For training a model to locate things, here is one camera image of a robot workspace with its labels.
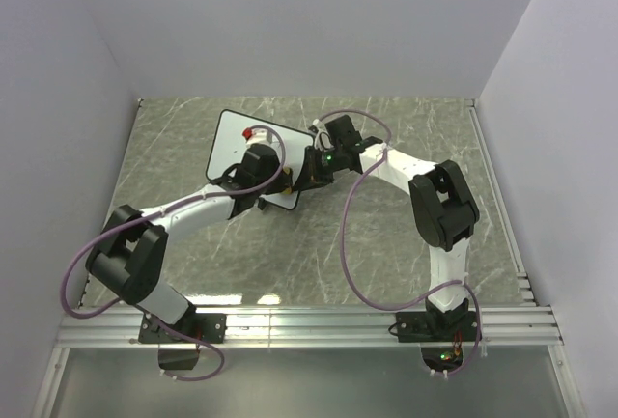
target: white arm segment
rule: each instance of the white arm segment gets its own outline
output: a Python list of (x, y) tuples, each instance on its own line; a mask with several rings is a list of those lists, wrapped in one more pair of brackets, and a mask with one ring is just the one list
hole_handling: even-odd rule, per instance
[[(178, 201), (182, 201), (185, 198), (195, 195), (206, 195), (214, 192), (224, 192), (225, 190), (220, 186), (213, 184), (207, 184), (202, 189), (196, 191), (193, 194), (189, 194), (184, 198), (177, 199), (171, 203), (156, 208), (142, 209), (144, 215), (148, 215), (153, 212), (157, 212), (161, 209), (167, 209)], [(221, 196), (216, 198), (208, 198), (206, 200), (197, 201), (195, 203), (188, 204), (180, 209), (174, 210), (164, 216), (152, 220), (153, 225), (162, 226), (168, 237), (168, 244), (174, 241), (180, 241), (181, 239), (192, 235), (198, 230), (208, 227), (213, 223), (224, 222), (232, 215), (232, 209), (234, 207), (234, 199), (230, 196)]]
[[(374, 145), (365, 150), (360, 155), (360, 164), (363, 172), (366, 172), (372, 165), (382, 158), (384, 145)], [(397, 186), (406, 194), (409, 194), (408, 183), (416, 175), (424, 175), (435, 168), (434, 162), (420, 160), (411, 155), (401, 153), (397, 150), (388, 150), (386, 162), (374, 170), (370, 176), (378, 177)], [(453, 249), (446, 252), (441, 247), (429, 248), (431, 283), (430, 289), (451, 280), (464, 281), (467, 276), (465, 255), (469, 239), (462, 239), (457, 242)], [(462, 286), (448, 286), (437, 293), (429, 296), (429, 300), (441, 312), (446, 312), (458, 307), (466, 298), (467, 294)]]
[[(189, 196), (221, 191), (224, 191), (223, 188), (207, 184), (204, 188)], [(142, 212), (144, 215), (148, 215), (161, 210), (161, 208), (168, 208), (182, 199), (184, 198), (157, 208), (143, 209)], [(232, 215), (233, 207), (234, 200), (229, 196), (208, 198), (183, 206), (169, 214), (152, 220), (152, 223), (153, 225), (160, 225), (165, 229), (169, 235), (167, 241), (169, 244), (170, 242), (181, 240), (213, 223), (228, 220), (230, 215)], [(139, 305), (147, 312), (155, 314), (167, 324), (176, 323), (189, 307), (188, 301), (168, 285), (162, 277), (159, 277), (153, 291)]]

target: white wall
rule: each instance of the white wall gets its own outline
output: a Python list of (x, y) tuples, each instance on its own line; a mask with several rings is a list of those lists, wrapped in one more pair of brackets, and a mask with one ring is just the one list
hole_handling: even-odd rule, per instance
[(134, 99), (80, 0), (0, 0), (0, 17), (0, 415), (13, 418), (32, 409), (62, 273), (102, 224)]
[(532, 0), (480, 98), (524, 264), (592, 417), (618, 408), (617, 103), (618, 0)]
[(529, 0), (85, 0), (142, 97), (478, 97)]

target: wall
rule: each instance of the wall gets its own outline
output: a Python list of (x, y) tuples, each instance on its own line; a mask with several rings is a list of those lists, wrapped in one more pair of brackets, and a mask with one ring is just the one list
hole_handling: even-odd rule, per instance
[(618, 0), (532, 0), (480, 98), (533, 288), (592, 417), (618, 406)]
[(0, 16), (0, 415), (21, 417), (62, 272), (104, 219), (134, 98), (80, 0), (0, 0)]
[(85, 0), (142, 97), (478, 97), (529, 0)]

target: marble tabletop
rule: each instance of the marble tabletop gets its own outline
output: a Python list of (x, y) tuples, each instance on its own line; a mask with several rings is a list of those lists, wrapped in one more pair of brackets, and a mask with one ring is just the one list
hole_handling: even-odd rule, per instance
[[(158, 98), (137, 114), (111, 208), (164, 204), (205, 182), (219, 113), (232, 109), (305, 129), (335, 108), (366, 110), (393, 130), (392, 145), (415, 157), (460, 164), (481, 220), (470, 244), (469, 283), (483, 303), (522, 302), (490, 180), (463, 98)], [(364, 136), (379, 125), (352, 115)], [(355, 304), (339, 262), (338, 227), (356, 173), (304, 192), (293, 211), (257, 208), (168, 246), (163, 277), (203, 303)], [(404, 302), (429, 287), (429, 250), (404, 192), (369, 178), (351, 204), (346, 244), (357, 286), (371, 299)], [(89, 282), (82, 302), (112, 297)]]

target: cable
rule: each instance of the cable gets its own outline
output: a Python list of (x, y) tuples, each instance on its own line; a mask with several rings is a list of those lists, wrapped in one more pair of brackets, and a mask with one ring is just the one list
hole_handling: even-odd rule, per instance
[(381, 164), (386, 162), (388, 158), (388, 146), (393, 137), (393, 133), (388, 127), (388, 125), (386, 125), (378, 117), (372, 114), (369, 114), (368, 112), (361, 111), (358, 109), (337, 109), (334, 111), (327, 112), (326, 114), (320, 116), (318, 120), (322, 121), (323, 119), (330, 117), (332, 115), (343, 114), (343, 113), (353, 113), (353, 114), (359, 114), (359, 115), (365, 116), (371, 119), (372, 121), (378, 123), (386, 130), (386, 139), (384, 140), (386, 148), (384, 149), (382, 153), (381, 159), (378, 162), (376, 162), (374, 165), (372, 165), (370, 168), (368, 168), (365, 172), (363, 172), (360, 175), (360, 177), (356, 179), (356, 181), (354, 182), (354, 184), (352, 185), (350, 189), (350, 192), (348, 193), (348, 197), (346, 198), (346, 203), (344, 204), (344, 211), (341, 217), (341, 223), (339, 225), (339, 260), (341, 261), (341, 268), (344, 271), (344, 276), (346, 277), (346, 281), (348, 282), (348, 285), (350, 286), (354, 294), (356, 294), (356, 297), (358, 297), (362, 302), (364, 302), (368, 306), (373, 307), (374, 309), (377, 309), (377, 310), (381, 310), (383, 312), (398, 312), (401, 310), (408, 309), (418, 304), (419, 302), (425, 300), (427, 297), (429, 297), (433, 293), (437, 293), (442, 288), (446, 288), (447, 286), (454, 286), (454, 285), (463, 286), (467, 290), (467, 292), (470, 294), (470, 296), (472, 297), (472, 301), (474, 302), (474, 307), (476, 309), (476, 339), (474, 341), (474, 346), (472, 347), (472, 353), (470, 353), (468, 358), (466, 358), (466, 360), (463, 362), (461, 367), (459, 367), (457, 370), (453, 370), (452, 372), (449, 373), (449, 375), (458, 373), (459, 371), (461, 371), (463, 368), (465, 368), (468, 365), (469, 359), (476, 353), (476, 350), (479, 347), (479, 342), (481, 341), (481, 307), (479, 306), (478, 300), (476, 298), (476, 295), (472, 291), (472, 288), (470, 288), (466, 282), (460, 281), (460, 280), (447, 281), (445, 283), (435, 286), (434, 288), (431, 288), (429, 291), (419, 295), (418, 297), (414, 298), (410, 302), (407, 302), (401, 305), (390, 305), (389, 306), (389, 305), (378, 304), (377, 302), (374, 302), (368, 299), (356, 286), (356, 284), (354, 283), (354, 280), (351, 277), (350, 267), (348, 266), (348, 260), (346, 258), (346, 222), (348, 220), (348, 212), (350, 211), (351, 199), (356, 193), (356, 190), (358, 189), (360, 184), (362, 184), (365, 181), (365, 179), (371, 175), (372, 172), (374, 172), (378, 167), (380, 167)]
[[(116, 297), (116, 298), (110, 300), (109, 302), (107, 302), (105, 305), (97, 308), (95, 311), (88, 312), (88, 313), (81, 313), (81, 312), (74, 311), (70, 307), (69, 302), (67, 301), (67, 286), (69, 284), (69, 279), (70, 279), (70, 276), (71, 276), (73, 270), (75, 269), (75, 267), (77, 266), (77, 264), (79, 263), (81, 258), (84, 257), (88, 253), (88, 251), (93, 249), (97, 244), (99, 244), (102, 241), (108, 239), (109, 237), (113, 237), (117, 233), (123, 232), (124, 230), (128, 230), (129, 228), (132, 228), (132, 227), (134, 227), (136, 225), (140, 225), (142, 223), (149, 222), (149, 221), (151, 221), (151, 220), (153, 220), (155, 218), (160, 217), (164, 213), (173, 212), (173, 211), (178, 210), (178, 209), (180, 209), (180, 208), (182, 208), (182, 207), (184, 207), (186, 205), (189, 205), (189, 204), (192, 204), (192, 203), (196, 203), (198, 201), (204, 201), (204, 200), (207, 200), (209, 198), (217, 198), (217, 197), (223, 197), (223, 196), (233, 197), (233, 196), (238, 196), (238, 195), (242, 195), (242, 194), (254, 193), (254, 192), (259, 191), (260, 189), (270, 185), (271, 183), (273, 183), (277, 179), (277, 177), (279, 177), (279, 175), (283, 171), (283, 167), (284, 167), (284, 164), (285, 164), (285, 161), (286, 161), (286, 147), (285, 147), (285, 144), (283, 143), (283, 138), (281, 138), (279, 133), (277, 133), (275, 130), (273, 130), (272, 128), (270, 128), (269, 126), (266, 126), (266, 125), (253, 125), (253, 126), (250, 127), (250, 129), (252, 129), (252, 130), (255, 130), (255, 129), (266, 130), (266, 131), (272, 133), (272, 135), (274, 135), (274, 137), (279, 142), (279, 146), (281, 147), (281, 160), (279, 161), (279, 167), (277, 167), (277, 170), (272, 175), (272, 177), (270, 177), (268, 180), (262, 182), (261, 184), (258, 184), (257, 186), (253, 186), (251, 188), (246, 188), (246, 189), (241, 189), (241, 190), (238, 190), (238, 191), (221, 191), (221, 192), (209, 193), (209, 194), (206, 194), (206, 195), (195, 194), (193, 196), (189, 196), (187, 198), (179, 200), (177, 203), (174, 203), (173, 205), (169, 206), (165, 210), (158, 210), (157, 212), (151, 213), (149, 215), (145, 215), (145, 216), (139, 217), (139, 218), (137, 218), (135, 220), (131, 220), (130, 222), (124, 223), (122, 225), (119, 225), (118, 227), (114, 227), (114, 228), (112, 228), (110, 230), (107, 230), (106, 232), (104, 232), (104, 233), (100, 234), (99, 236), (95, 237), (94, 239), (92, 239), (84, 247), (82, 247), (79, 251), (77, 251), (75, 256), (70, 261), (69, 267), (65, 271), (65, 274), (64, 274), (64, 276), (62, 278), (62, 282), (61, 282), (61, 285), (60, 285), (60, 304), (62, 305), (62, 308), (63, 308), (63, 310), (65, 311), (65, 313), (67, 315), (69, 315), (69, 316), (71, 316), (71, 317), (73, 317), (75, 319), (80, 319), (80, 320), (91, 319), (92, 317), (96, 317), (97, 315), (102, 314), (107, 309), (109, 309), (114, 304), (116, 304), (117, 302), (120, 301), (120, 298)], [(163, 321), (161, 321), (161, 320), (159, 320), (157, 318), (155, 318), (155, 321), (159, 324), (159, 326), (162, 329), (167, 331), (168, 334), (171, 334), (172, 336), (176, 336), (176, 337), (179, 337), (181, 339), (184, 339), (185, 341), (188, 341), (191, 344), (199, 344), (201, 346), (209, 348), (210, 350), (213, 350), (219, 356), (219, 358), (221, 359), (221, 361), (219, 363), (219, 366), (214, 370), (214, 372), (212, 372), (212, 373), (210, 373), (208, 375), (197, 376), (195, 378), (193, 378), (193, 377), (176, 376), (177, 380), (181, 380), (181, 381), (199, 381), (199, 380), (202, 380), (202, 379), (208, 379), (210, 377), (213, 377), (214, 375), (216, 375), (217, 373), (219, 373), (221, 371), (221, 369), (223, 368), (223, 364), (225, 363), (225, 357), (223, 355), (223, 352), (220, 349), (216, 348), (212, 344), (209, 344), (209, 343), (207, 343), (205, 341), (202, 341), (201, 339), (196, 339), (196, 338), (191, 338), (189, 336), (185, 336), (182, 333), (179, 333), (178, 331), (175, 331), (174, 329), (169, 327), (167, 324), (163, 323)]]

